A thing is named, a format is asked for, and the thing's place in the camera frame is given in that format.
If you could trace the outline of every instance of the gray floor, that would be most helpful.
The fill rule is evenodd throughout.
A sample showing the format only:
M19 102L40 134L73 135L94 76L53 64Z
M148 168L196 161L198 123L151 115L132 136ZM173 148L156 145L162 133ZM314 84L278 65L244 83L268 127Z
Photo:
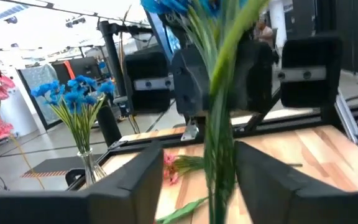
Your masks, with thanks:
M345 98L358 95L358 76L350 73L343 73L340 84L341 91ZM275 105L274 110L282 109L281 103ZM159 115L137 116L136 120L140 130L145 132L157 120ZM155 124L152 131L172 128L176 124L184 123L184 118L176 112L175 104ZM119 123L122 135L133 134L128 121ZM103 136L97 129L91 133L92 148L95 153L106 152L106 145L103 143ZM25 152L31 166L36 166L46 159L76 156L77 149L75 142L64 125L45 131L37 131L28 136L19 138L22 150ZM35 178L21 178L20 176L29 170L20 151L13 142L6 142L0 145L0 176L11 190L41 190L41 186ZM64 190L67 185L64 176L41 177L41 181L48 190Z

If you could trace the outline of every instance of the glass vase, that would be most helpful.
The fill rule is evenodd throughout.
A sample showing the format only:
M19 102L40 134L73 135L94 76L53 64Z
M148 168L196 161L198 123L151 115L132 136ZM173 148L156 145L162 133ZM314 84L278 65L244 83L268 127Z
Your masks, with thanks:
M89 187L107 176L102 167L95 161L92 149L84 153L78 152L77 155L81 158L84 164L86 187Z

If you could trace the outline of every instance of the orange object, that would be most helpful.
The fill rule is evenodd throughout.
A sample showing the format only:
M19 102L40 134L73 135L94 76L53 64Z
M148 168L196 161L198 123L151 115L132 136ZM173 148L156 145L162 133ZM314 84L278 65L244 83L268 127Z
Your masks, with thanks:
M63 63L65 64L65 66L67 68L67 71L68 71L68 74L69 74L70 78L72 80L75 79L75 74L73 72L73 69L71 68L70 62L66 60Z

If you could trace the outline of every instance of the person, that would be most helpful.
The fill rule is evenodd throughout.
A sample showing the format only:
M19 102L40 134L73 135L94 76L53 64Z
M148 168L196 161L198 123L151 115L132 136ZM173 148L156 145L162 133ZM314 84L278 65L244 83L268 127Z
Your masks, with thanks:
M271 48L273 48L273 30L266 25L264 21L259 21L257 23L257 28L259 30L259 35L257 36L259 41L266 42Z

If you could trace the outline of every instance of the wooden table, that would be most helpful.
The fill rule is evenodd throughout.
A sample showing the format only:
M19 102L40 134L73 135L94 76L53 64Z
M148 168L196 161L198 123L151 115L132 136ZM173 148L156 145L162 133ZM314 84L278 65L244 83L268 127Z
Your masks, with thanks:
M283 133L266 134L250 138L237 139L270 154L271 156L291 164L302 164L299 171L333 185L345 191L358 191L358 146L350 142L341 132L332 126L300 129ZM175 147L165 149L170 154L186 154L202 156L203 145ZM103 169L112 173L127 163L136 153L110 158ZM172 213L189 202L207 196L203 171L184 176L170 186L164 182L156 218ZM247 213L242 195L237 188L229 204L226 223L252 223ZM197 211L180 224L205 224L208 222L208 205L200 206Z

